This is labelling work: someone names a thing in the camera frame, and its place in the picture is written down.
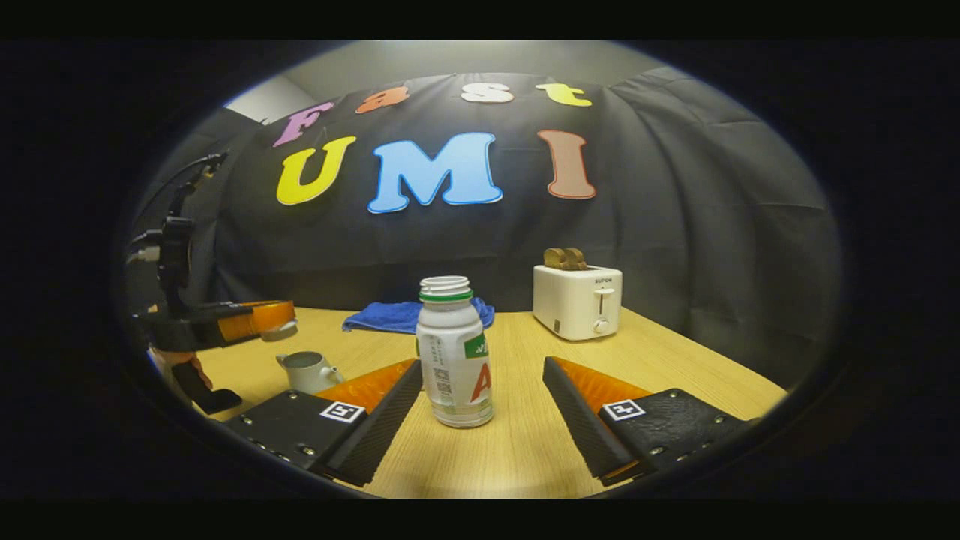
letter m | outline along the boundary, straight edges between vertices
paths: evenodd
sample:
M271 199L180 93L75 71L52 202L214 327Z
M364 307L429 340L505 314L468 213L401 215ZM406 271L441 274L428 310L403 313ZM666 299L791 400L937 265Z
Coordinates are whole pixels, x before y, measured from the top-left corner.
M372 213L396 212L407 208L410 200L400 194L400 181L422 206L433 202L444 179L450 187L443 199L449 205L483 205L503 198L503 191L493 185L487 148L491 134L459 134L446 142L431 160L417 144L401 140L373 150L380 156L380 181L376 199L367 209Z

blue towel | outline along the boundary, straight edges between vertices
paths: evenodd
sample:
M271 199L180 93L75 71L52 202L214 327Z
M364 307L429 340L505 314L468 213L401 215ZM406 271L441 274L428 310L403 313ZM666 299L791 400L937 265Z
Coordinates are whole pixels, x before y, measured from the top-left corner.
M470 303L477 309L483 328L493 324L493 306L487 306L483 300L473 297ZM383 331L417 333L417 319L420 317L420 302L401 302L399 304L381 304L374 302L363 311L347 317L344 331L366 328Z

white bottle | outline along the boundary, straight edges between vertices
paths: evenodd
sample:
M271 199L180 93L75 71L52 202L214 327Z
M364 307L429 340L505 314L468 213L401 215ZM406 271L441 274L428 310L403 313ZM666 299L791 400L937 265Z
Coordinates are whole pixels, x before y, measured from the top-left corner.
M420 282L417 354L433 414L454 428L473 428L493 417L490 355L483 323L461 276Z

wooden table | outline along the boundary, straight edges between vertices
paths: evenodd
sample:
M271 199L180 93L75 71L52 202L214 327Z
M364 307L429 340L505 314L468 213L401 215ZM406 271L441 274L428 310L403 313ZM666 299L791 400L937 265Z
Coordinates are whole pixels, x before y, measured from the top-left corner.
M227 420L286 390L277 354L323 353L347 379L416 356L411 334L342 331L352 313L297 307L300 330L290 338L201 352L214 388L230 388L244 398L242 405L212 417ZM362 491L404 499L569 499L613 488L590 477L574 446L542 381L545 356L581 363L651 392L679 387L744 420L764 414L785 395L764 377L626 308L616 334L590 341L561 339L530 312L496 313L486 334L492 420L470 430L444 426L421 391Z

green bottle label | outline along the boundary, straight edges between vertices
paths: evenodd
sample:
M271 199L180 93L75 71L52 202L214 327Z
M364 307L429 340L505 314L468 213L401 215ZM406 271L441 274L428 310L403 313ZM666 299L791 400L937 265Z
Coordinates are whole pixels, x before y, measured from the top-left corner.
M464 355L467 358L480 358L488 356L487 336L480 332L480 335L464 343Z

